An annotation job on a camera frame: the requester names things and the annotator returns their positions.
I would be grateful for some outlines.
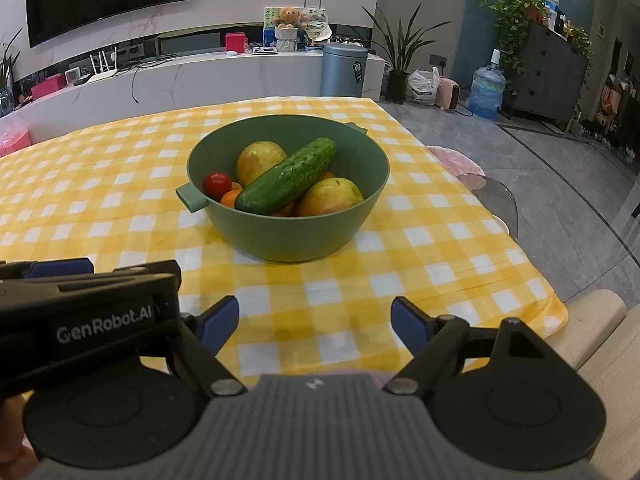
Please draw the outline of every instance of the red box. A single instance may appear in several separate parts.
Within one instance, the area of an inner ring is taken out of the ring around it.
[[[225,48],[244,54],[244,32],[230,32],[225,36]]]
[[[0,156],[9,155],[27,146],[31,146],[27,128],[16,128],[0,134]]]
[[[64,74],[56,74],[47,77],[42,83],[38,83],[31,89],[31,95],[34,99],[39,99],[45,95],[53,94],[66,86]]]

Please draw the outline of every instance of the beige sofa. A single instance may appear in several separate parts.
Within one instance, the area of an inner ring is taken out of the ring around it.
[[[640,472],[640,305],[610,290],[567,304],[569,321],[549,343],[599,394],[607,427],[591,460],[607,478]]]

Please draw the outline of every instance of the yellow and white gingham tablecloth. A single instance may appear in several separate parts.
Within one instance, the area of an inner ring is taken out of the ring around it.
[[[391,164],[361,230],[322,260],[272,264],[240,254],[174,191],[187,182],[187,157],[204,135],[281,113],[353,121]],[[546,336],[567,320],[491,213],[367,99],[265,98],[175,110],[86,128],[0,159],[0,259],[77,256],[90,257],[99,272],[175,258],[180,307],[195,314],[236,295],[240,324],[218,357],[249,383],[263,373],[398,370],[410,358],[389,323],[399,294],[432,316],[449,312],[475,326],[519,316]]]

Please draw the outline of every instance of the human hand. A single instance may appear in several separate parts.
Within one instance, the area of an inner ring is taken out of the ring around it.
[[[5,399],[0,405],[0,479],[18,480],[38,465],[30,448],[22,444],[23,396]]]

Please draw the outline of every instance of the cucumber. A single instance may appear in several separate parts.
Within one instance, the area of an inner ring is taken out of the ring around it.
[[[236,197],[236,209],[258,215],[270,215],[282,209],[329,169],[335,151],[336,145],[331,139],[312,140],[245,187]]]

